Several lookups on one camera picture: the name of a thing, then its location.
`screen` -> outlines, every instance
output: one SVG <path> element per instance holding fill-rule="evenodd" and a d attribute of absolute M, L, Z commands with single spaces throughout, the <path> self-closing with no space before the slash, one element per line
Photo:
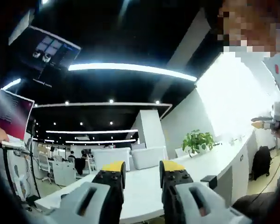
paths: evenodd
<path fill-rule="evenodd" d="M 67 69 L 81 50 L 57 35 L 32 26 L 27 27 L 10 47 L 13 56 L 40 72 L 47 65 Z"/>

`led light strip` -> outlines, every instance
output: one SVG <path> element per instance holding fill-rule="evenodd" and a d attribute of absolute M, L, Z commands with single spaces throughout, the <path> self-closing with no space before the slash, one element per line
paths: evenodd
<path fill-rule="evenodd" d="M 133 132 L 138 132 L 138 130 L 132 129 L 132 130 L 118 130 L 118 131 L 96 131 L 96 132 L 46 131 L 46 133 L 56 133 L 56 134 L 113 134 L 113 133 L 133 133 Z"/>
<path fill-rule="evenodd" d="M 2 89 L 3 89 L 3 90 L 7 90 L 8 88 L 10 88 L 10 87 L 12 87 L 12 86 L 14 86 L 14 85 L 19 84 L 20 82 L 21 82 L 21 79 L 18 78 L 18 79 L 16 79 L 16 80 L 12 81 L 11 83 L 7 84 L 6 86 L 4 86 Z"/>
<path fill-rule="evenodd" d="M 72 64 L 69 66 L 69 71 L 75 70 L 88 70 L 88 69 L 113 69 L 113 70 L 131 70 L 131 71 L 143 71 L 154 74 L 173 76 L 176 78 L 182 78 L 195 82 L 197 80 L 194 76 L 189 76 L 177 71 L 171 71 L 167 69 L 160 69 L 156 67 L 150 67 L 137 64 L 123 64 L 123 63 L 88 63 L 88 64 Z"/>
<path fill-rule="evenodd" d="M 104 143 L 120 143 L 120 142 L 133 142 L 136 139 L 130 140 L 114 140 L 114 141 L 65 141 L 65 143 L 76 143 L 76 144 L 104 144 Z"/>

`ceiling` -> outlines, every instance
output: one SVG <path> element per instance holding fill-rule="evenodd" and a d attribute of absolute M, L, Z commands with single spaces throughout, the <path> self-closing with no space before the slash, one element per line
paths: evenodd
<path fill-rule="evenodd" d="M 213 28 L 220 1 L 211 2 L 205 11 L 207 22 Z M 35 14 L 31 25 L 80 46 L 82 50 L 73 64 L 128 63 L 171 69 L 174 66 L 170 67 L 168 62 L 186 37 L 201 5 L 199 1 L 187 0 L 49 0 Z M 199 78 L 222 47 L 217 35 L 206 30 L 206 36 L 201 38 L 189 60 L 174 70 Z M 6 64 L 6 70 L 15 71 L 14 64 L 11 65 L 8 60 Z M 28 74 L 9 72 L 12 76 L 2 73 L 0 83 L 3 86 L 15 75 L 21 77 L 21 83 L 10 91 L 33 99 L 38 105 L 60 104 L 66 100 L 71 103 L 108 102 L 110 99 L 115 102 L 154 103 L 159 100 L 171 104 L 171 109 L 195 87 L 189 80 L 140 71 L 66 71 L 47 66 L 41 76 L 50 81 L 50 88 L 29 77 L 35 73 L 35 70 L 30 70 Z M 49 137 L 64 143 L 65 140 L 74 140 L 76 135 L 48 134 L 45 131 L 126 130 L 132 127 L 140 109 L 156 109 L 161 115 L 167 107 L 44 107 L 33 109 L 31 117 L 39 123 L 36 127 L 39 139 Z M 111 136 L 115 140 L 123 140 L 127 134 L 89 135 L 90 139 L 95 137 L 95 140 L 109 140 Z"/>

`black backpack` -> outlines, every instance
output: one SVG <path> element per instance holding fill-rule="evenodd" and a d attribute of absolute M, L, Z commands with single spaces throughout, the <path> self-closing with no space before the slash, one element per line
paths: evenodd
<path fill-rule="evenodd" d="M 261 175 L 270 175 L 271 154 L 268 146 L 261 146 L 253 159 L 252 179 L 256 180 Z"/>

